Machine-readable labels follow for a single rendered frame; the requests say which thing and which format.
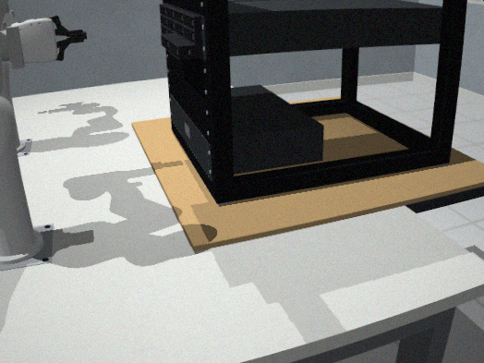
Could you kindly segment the black metal rack frame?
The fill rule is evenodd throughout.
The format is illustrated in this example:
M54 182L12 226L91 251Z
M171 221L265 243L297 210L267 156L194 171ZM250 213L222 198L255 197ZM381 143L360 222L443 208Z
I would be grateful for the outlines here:
M216 203L449 163L467 0L290 1L303 4L163 0L201 19L202 58L165 49L169 102L172 131ZM359 47L418 44L440 45L430 138L357 101ZM288 103L261 85L231 88L230 56L328 49L343 49L341 99ZM324 125L312 117L343 113L408 149L234 176L322 161Z

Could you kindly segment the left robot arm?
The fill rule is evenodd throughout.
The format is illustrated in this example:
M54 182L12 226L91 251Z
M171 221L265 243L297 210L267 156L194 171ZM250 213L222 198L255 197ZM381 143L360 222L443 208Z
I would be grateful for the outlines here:
M6 7L6 12L11 12L13 18L15 17L14 11L9 10L8 3L7 3L7 7ZM13 102L12 102L11 89L10 89L9 61L3 62L3 75L4 75L4 84L3 84L3 90L2 90L0 97L8 99L8 101L11 103L11 105L14 109ZM26 144L25 144L25 142L19 140L17 122L16 122L16 140L17 140L17 152L23 151L26 148Z

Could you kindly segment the tan flat board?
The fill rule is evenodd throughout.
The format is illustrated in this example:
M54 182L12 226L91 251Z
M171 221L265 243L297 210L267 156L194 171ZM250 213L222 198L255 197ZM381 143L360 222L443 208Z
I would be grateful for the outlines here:
M324 125L324 163L407 147L351 115L312 117ZM193 251L217 248L484 187L484 163L451 148L450 162L388 175L218 205L176 139L171 117L131 122Z

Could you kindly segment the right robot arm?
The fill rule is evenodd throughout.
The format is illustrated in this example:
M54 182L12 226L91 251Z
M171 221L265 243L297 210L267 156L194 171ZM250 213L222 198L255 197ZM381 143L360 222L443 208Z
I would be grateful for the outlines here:
M12 69L25 66L18 26L7 27L3 22L7 3L0 0L0 95L4 84L2 62L10 61ZM33 230L20 172L14 109L0 97L0 264L27 260L43 244L42 234Z

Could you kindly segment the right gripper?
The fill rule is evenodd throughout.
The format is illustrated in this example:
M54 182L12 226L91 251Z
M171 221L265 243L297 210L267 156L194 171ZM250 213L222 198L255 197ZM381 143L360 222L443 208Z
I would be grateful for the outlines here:
M12 26L19 26L24 63L63 61L64 52L71 43L87 39L86 31L62 27L58 16L24 20ZM55 35L70 38L58 42Z

